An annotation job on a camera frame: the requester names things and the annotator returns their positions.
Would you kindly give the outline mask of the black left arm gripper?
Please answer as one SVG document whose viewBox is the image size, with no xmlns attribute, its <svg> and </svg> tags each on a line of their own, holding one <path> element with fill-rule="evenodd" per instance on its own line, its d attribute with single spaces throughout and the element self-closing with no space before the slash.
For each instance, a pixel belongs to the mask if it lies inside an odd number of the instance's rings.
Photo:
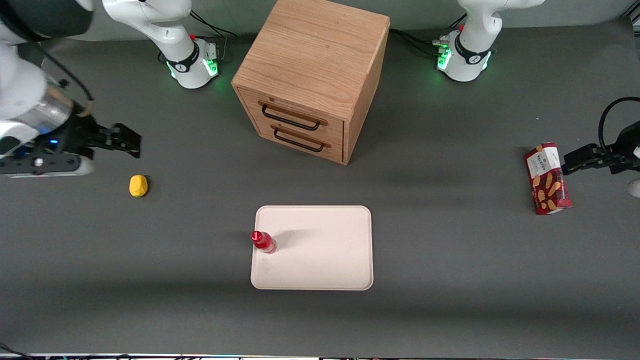
<svg viewBox="0 0 640 360">
<path fill-rule="evenodd" d="M 631 170 L 640 171 L 640 121 L 624 128 L 614 143 L 612 157 L 596 144 L 587 144 L 563 155 L 563 175 L 577 171 L 608 168 L 612 175 Z"/>
</svg>

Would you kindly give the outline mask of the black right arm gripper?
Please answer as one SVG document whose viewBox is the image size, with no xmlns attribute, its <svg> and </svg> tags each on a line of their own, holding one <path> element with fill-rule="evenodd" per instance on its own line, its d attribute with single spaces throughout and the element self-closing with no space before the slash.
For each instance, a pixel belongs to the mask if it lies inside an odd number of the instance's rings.
<svg viewBox="0 0 640 360">
<path fill-rule="evenodd" d="M 101 126 L 92 116 L 79 117 L 85 108 L 73 103 L 67 121 L 45 135 L 46 155 L 76 154 L 91 161 L 95 159 L 93 147 L 103 150 L 120 150 L 134 158 L 141 158 L 142 136 L 123 123 L 113 127 Z"/>
</svg>

